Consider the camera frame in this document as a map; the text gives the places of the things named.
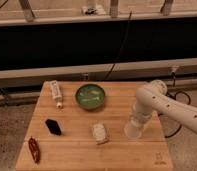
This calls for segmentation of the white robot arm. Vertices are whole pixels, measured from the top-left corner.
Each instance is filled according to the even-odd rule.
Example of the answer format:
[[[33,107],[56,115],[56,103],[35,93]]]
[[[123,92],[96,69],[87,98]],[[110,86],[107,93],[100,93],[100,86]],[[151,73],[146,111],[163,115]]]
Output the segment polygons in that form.
[[[144,124],[151,118],[153,110],[171,117],[197,134],[197,108],[166,96],[167,86],[161,80],[154,80],[136,90],[136,103],[132,118],[127,123],[126,134],[140,138]]]

